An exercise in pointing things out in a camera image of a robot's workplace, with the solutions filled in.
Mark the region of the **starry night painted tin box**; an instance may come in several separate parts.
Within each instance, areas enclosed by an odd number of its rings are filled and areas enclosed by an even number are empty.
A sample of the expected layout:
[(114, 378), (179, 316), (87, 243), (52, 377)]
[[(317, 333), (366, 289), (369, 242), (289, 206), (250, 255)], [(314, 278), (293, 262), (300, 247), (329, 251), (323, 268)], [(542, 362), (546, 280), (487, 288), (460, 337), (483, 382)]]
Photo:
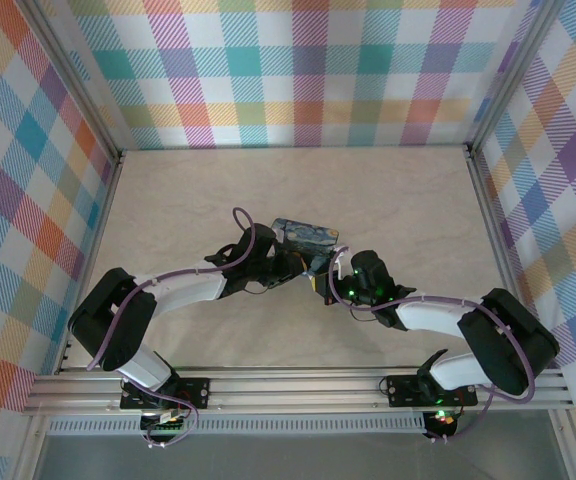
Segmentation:
[(276, 218), (271, 229), (279, 245), (284, 250), (300, 254), (312, 271), (328, 266), (339, 239), (336, 229), (285, 218)]

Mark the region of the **plaid colourful backdrop cloth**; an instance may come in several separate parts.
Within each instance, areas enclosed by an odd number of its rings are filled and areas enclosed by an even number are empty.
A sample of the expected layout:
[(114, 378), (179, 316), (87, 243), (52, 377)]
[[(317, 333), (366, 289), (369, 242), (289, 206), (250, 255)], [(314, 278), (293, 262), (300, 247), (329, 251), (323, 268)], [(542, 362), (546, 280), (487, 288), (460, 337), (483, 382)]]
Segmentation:
[(146, 149), (462, 142), (527, 0), (66, 0)]
[(0, 480), (59, 352), (111, 172), (16, 0), (0, 0)]
[(556, 337), (576, 411), (576, 0), (532, 0), (479, 159), (519, 290)]

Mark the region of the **wide aluminium frame rail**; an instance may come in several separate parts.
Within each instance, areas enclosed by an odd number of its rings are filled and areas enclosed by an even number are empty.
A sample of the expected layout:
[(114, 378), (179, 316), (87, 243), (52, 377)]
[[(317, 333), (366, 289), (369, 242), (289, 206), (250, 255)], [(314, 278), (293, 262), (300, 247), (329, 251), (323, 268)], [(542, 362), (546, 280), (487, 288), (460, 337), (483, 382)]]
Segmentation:
[[(385, 413), (384, 377), (413, 375), (414, 368), (187, 368), (182, 378), (208, 378), (206, 414)], [(26, 401), (26, 415), (121, 413), (120, 379), (100, 369), (70, 369), (38, 377)]]

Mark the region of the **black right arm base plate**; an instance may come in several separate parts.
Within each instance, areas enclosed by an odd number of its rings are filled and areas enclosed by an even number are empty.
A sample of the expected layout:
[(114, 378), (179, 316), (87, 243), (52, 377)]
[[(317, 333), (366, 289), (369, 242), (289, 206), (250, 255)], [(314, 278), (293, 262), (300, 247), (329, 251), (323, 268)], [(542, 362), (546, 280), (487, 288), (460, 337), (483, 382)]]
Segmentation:
[(398, 407), (471, 407), (478, 404), (472, 386), (445, 390), (434, 380), (416, 375), (389, 375), (378, 383), (379, 391), (392, 408)]

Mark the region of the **aluminium table side rail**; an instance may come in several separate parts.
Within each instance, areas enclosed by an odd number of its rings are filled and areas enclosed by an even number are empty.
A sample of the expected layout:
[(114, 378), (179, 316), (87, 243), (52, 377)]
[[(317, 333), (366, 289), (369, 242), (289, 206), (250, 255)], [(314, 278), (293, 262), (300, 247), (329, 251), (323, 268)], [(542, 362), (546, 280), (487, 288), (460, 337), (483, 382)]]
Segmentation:
[(481, 167), (476, 158), (468, 157), (465, 146), (463, 150), (502, 286), (486, 294), (461, 323), (466, 340), (492, 383), (497, 387), (504, 381), (526, 384), (552, 364), (559, 353), (559, 344), (522, 304)]
[[(79, 282), (77, 295), (72, 305), (72, 311), (75, 311), (77, 309), (77, 307), (83, 302), (83, 300), (87, 295), (88, 286), (91, 281), (92, 273), (102, 242), (104, 230), (108, 221), (110, 210), (112, 208), (112, 203), (116, 194), (116, 190), (118, 187), (121, 172), (123, 169), (123, 164), (127, 153), (128, 151), (126, 149), (120, 150), (117, 158), (114, 161), (113, 168), (111, 171), (112, 175), (110, 177), (110, 182), (107, 188), (106, 195), (104, 197), (104, 202), (102, 204), (102, 208), (100, 210), (98, 221), (94, 230), (94, 236), (92, 237), (89, 255), (84, 263), (82, 277), (81, 281)], [(59, 344), (59, 349), (55, 357), (55, 362), (52, 370), (53, 375), (59, 375), (63, 371), (62, 365), (67, 357), (67, 350), (69, 349), (69, 346), (70, 346), (70, 332), (66, 324)]]

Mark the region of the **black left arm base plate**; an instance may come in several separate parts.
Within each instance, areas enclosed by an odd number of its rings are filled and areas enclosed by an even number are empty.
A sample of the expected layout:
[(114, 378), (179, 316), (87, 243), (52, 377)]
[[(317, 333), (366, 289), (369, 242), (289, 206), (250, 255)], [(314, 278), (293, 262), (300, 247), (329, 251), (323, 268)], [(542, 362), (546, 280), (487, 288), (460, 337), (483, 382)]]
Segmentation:
[(137, 387), (131, 381), (123, 381), (120, 397), (121, 409), (167, 410), (180, 408), (179, 403), (168, 400), (168, 397), (184, 400), (197, 409), (206, 409), (210, 394), (208, 378), (177, 378), (170, 377), (158, 390), (150, 393)]

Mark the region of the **aluminium frame post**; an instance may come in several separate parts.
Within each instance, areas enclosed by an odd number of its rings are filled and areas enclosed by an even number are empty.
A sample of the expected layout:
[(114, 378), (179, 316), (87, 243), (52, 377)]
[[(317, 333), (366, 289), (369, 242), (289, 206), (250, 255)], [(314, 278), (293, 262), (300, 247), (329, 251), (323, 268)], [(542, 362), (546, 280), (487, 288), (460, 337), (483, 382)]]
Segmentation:
[(55, 33), (48, 17), (43, 12), (39, 1), (15, 0), (15, 2), (29, 23), (30, 28), (37, 35), (54, 69), (64, 82), (67, 91), (72, 95), (74, 102), (88, 122), (96, 139), (100, 141), (102, 150), (116, 165), (119, 165), (122, 162), (122, 149), (113, 140), (101, 113), (87, 92), (81, 76)]
[(468, 152), (469, 158), (475, 159), (482, 151), (485, 142), (493, 133), (503, 111), (507, 108), (565, 1), (540, 0), (532, 21), (525, 29), (525, 35), (507, 62), (508, 66), (500, 77), (500, 85), (492, 96), (488, 107), (484, 110), (472, 139), (465, 143), (465, 150)]

